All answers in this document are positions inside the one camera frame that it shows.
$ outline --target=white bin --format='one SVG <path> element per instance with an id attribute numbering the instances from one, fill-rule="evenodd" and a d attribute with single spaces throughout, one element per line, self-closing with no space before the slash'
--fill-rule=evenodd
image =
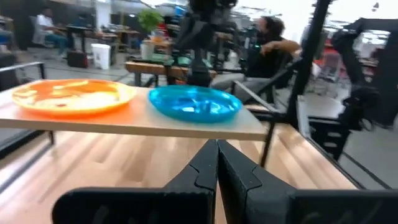
<path id="1" fill-rule="evenodd" d="M 111 46 L 106 44 L 91 44 L 93 48 L 94 66 L 100 69 L 109 69 L 111 63 Z"/>

